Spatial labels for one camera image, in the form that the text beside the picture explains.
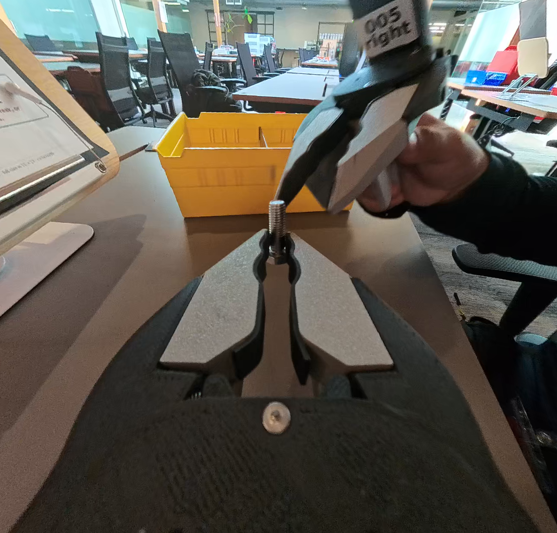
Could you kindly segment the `person's right forearm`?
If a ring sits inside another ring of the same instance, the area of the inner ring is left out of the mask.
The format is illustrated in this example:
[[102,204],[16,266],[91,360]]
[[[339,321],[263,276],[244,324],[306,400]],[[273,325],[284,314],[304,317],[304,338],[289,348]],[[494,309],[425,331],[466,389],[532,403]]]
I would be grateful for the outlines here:
[[410,211],[481,253],[556,266],[556,178],[530,175],[509,157],[492,154],[456,200]]

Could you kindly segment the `wooden document stand board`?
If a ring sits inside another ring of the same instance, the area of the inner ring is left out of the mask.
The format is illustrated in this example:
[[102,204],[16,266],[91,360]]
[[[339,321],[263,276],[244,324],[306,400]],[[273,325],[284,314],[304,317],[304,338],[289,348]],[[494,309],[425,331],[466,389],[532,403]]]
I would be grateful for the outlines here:
[[108,151],[108,155],[102,159],[107,166],[107,173],[101,173],[95,165],[91,164],[32,195],[28,200],[1,211],[1,255],[3,255],[115,177],[119,171],[120,161],[115,147],[101,128],[4,22],[1,22],[1,51],[8,55],[63,115],[74,122],[78,129],[97,145]]

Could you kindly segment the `green hanging plant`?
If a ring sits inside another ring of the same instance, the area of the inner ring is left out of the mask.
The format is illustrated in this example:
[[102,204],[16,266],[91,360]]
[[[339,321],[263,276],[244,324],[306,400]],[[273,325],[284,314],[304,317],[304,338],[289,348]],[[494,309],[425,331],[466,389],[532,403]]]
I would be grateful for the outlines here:
[[242,33],[251,33],[253,30],[254,15],[247,8],[242,11],[225,11],[223,17],[223,29],[227,35],[236,30]]

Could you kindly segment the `white light panel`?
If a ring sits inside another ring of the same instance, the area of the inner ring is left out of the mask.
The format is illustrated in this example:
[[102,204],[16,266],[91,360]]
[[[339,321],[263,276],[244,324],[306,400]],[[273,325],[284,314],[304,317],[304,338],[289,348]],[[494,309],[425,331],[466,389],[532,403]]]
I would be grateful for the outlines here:
[[519,77],[547,77],[549,42],[546,36],[519,40],[517,52]]

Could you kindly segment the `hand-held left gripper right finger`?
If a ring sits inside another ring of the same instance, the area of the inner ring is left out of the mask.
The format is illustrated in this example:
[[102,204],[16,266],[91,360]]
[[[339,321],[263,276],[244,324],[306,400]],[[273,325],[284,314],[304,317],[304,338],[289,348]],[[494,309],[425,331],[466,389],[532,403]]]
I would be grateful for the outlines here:
[[288,240],[290,343],[301,384],[388,371],[394,362],[352,278],[295,233]]

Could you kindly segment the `person's right hand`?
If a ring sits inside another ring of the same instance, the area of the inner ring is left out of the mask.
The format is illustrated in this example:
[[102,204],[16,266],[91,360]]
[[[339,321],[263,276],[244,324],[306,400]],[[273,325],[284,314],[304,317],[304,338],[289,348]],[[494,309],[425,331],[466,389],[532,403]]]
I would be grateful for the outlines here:
[[469,135],[424,113],[395,159],[390,207],[454,200],[485,173],[490,161],[490,154]]

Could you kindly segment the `silver bolt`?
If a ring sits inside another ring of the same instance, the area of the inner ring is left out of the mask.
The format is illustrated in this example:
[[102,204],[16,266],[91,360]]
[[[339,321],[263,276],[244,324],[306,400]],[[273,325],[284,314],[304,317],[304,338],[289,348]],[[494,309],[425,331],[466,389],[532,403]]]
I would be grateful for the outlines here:
[[290,237],[286,228],[286,204],[273,200],[268,205],[268,259],[272,265],[283,265],[290,255]]

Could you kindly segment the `small blue crate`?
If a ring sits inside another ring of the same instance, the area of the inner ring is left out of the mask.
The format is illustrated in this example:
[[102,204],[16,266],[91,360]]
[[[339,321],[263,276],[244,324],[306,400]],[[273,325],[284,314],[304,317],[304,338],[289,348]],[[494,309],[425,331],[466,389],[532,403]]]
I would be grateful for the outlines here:
[[502,86],[507,73],[501,71],[468,70],[464,83],[468,86]]

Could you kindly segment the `printed instruction sheet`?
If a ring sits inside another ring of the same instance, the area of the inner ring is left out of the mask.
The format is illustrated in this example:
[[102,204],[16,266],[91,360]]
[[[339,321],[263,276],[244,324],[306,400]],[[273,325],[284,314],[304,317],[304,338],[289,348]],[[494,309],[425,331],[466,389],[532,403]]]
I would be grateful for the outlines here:
[[1,51],[1,211],[107,155]]

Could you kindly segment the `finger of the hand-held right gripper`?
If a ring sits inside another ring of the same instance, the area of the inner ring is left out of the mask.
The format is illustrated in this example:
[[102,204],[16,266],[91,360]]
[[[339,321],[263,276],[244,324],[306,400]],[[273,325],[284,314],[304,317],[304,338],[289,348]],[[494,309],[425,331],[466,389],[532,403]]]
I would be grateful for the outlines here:
[[408,143],[403,115],[418,86],[403,86],[369,103],[359,119],[358,133],[337,163],[328,212],[340,212],[369,186],[377,196],[379,210],[389,207],[392,179],[388,167]]
[[342,109],[324,104],[313,109],[296,133],[274,200],[291,203],[306,186],[318,203],[329,203],[337,163],[349,142]]

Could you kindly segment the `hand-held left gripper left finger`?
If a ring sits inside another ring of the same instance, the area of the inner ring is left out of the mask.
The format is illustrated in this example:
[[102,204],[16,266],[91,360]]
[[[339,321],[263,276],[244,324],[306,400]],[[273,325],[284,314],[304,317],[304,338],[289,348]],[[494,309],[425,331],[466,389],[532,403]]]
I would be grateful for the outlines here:
[[265,309],[260,230],[202,276],[159,359],[163,369],[243,379],[262,356]]

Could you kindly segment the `white stand base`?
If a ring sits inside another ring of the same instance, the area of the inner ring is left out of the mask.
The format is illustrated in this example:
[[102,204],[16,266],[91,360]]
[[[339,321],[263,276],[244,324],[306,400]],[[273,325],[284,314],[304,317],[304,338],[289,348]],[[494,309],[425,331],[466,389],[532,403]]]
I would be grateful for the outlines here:
[[87,224],[50,222],[1,255],[1,315],[93,236]]

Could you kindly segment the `black bundled jacket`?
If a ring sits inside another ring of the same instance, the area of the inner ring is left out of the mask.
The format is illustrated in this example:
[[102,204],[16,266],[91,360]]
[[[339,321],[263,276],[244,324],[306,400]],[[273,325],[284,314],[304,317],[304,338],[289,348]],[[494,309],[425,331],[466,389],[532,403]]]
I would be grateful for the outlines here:
[[215,73],[212,71],[207,71],[204,69],[195,70],[189,80],[187,86],[187,92],[189,95],[193,95],[197,89],[213,87],[220,89],[225,94],[229,94],[228,88],[225,86],[224,81],[222,81]]

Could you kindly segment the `black mesh desk chair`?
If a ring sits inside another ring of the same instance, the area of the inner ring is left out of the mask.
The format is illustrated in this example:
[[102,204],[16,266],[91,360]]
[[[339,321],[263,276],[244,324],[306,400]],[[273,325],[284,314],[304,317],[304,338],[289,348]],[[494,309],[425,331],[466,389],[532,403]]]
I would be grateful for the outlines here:
[[453,248],[452,257],[465,273],[520,283],[499,326],[518,338],[556,300],[556,267],[533,261],[481,254],[472,244]]

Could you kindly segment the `yellow plastic bin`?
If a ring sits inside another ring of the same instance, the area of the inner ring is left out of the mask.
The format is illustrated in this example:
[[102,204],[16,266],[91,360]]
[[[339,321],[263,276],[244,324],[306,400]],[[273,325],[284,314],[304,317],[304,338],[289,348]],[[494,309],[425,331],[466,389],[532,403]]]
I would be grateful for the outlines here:
[[154,148],[182,215],[266,214],[305,117],[179,113]]

